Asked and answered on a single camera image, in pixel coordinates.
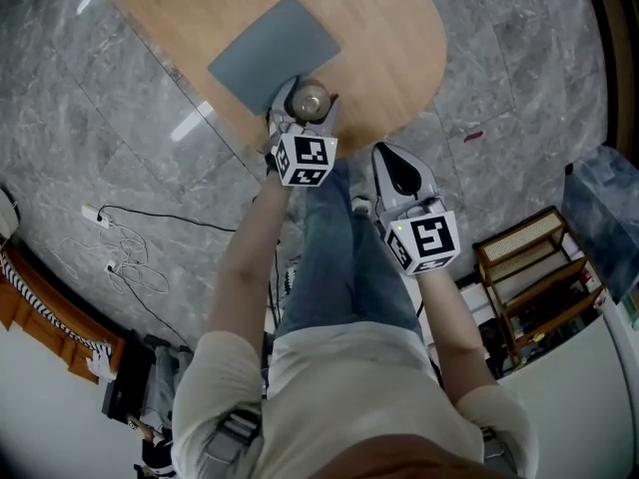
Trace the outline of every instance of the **person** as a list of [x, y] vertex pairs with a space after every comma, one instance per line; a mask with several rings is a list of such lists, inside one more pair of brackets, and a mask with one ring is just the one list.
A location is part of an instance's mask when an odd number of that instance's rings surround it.
[[159, 415], [162, 426], [156, 430], [134, 415], [127, 416], [129, 423], [142, 433], [142, 461], [145, 466], [135, 465], [134, 468], [138, 477], [176, 477], [171, 459], [173, 401], [180, 380], [193, 359], [193, 352], [189, 347], [181, 346], [176, 367], [170, 342], [151, 334], [145, 336], [144, 342], [154, 348], [156, 355], [155, 376], [149, 398], [150, 407]]
[[[261, 402], [265, 299], [290, 195], [270, 172], [220, 263], [208, 333], [174, 404], [178, 474], [233, 476], [214, 471], [249, 462], [235, 477], [504, 477], [481, 464], [482, 429], [489, 429], [516, 472], [534, 477], [534, 429], [491, 376], [445, 269], [416, 276], [443, 390], [432, 378], [415, 310], [370, 220], [370, 202], [350, 200], [346, 160], [307, 190], [304, 252]], [[261, 446], [226, 461], [212, 442], [228, 435], [220, 428], [229, 417], [246, 410], [261, 419], [253, 427]]]

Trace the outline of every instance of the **marble floor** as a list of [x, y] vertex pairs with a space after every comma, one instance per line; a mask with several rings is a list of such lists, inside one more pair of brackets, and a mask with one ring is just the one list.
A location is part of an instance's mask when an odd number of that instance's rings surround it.
[[[560, 205], [564, 166], [605, 140], [606, 80], [590, 0], [433, 1], [448, 36], [443, 84], [388, 139], [431, 165], [456, 211], [461, 277], [474, 241]], [[106, 250], [61, 241], [117, 240], [80, 218], [82, 204], [234, 227], [264, 180], [262, 159], [111, 0], [0, 0], [0, 16], [0, 184], [18, 202], [19, 237], [117, 322], [178, 342], [112, 289]], [[368, 155], [353, 158], [352, 189], [372, 195]], [[303, 200], [291, 204], [281, 269], [301, 250]], [[170, 287], [136, 293], [195, 344], [229, 234], [111, 216], [144, 237]]]

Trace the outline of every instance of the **power strip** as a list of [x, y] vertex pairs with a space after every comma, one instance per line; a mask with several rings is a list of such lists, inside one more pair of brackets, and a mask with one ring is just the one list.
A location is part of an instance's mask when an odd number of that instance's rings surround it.
[[82, 205], [82, 216], [89, 222], [97, 224], [104, 229], [108, 229], [109, 224], [111, 223], [111, 219], [109, 219], [106, 215], [100, 215], [100, 218], [98, 219], [98, 210], [88, 204]]

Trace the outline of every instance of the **shoe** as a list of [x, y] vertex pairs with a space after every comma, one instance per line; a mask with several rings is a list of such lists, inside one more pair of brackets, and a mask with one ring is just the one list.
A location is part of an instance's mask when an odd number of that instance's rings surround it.
[[355, 215], [366, 215], [370, 218], [370, 214], [372, 213], [372, 202], [362, 196], [355, 197], [352, 201], [350, 201], [350, 206], [352, 207], [352, 212]]
[[167, 346], [169, 348], [171, 347], [171, 342], [169, 342], [168, 340], [161, 339], [160, 337], [156, 337], [155, 335], [152, 335], [151, 333], [147, 333], [144, 336], [143, 342], [147, 344], [149, 347], [151, 347], [151, 349], [155, 349], [160, 346]]

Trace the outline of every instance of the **gray mat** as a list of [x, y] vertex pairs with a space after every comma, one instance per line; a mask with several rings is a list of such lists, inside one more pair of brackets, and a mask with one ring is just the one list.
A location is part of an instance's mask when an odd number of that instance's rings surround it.
[[209, 71], [251, 112], [265, 113], [278, 89], [339, 53], [339, 44], [298, 0], [282, 0], [231, 43]]

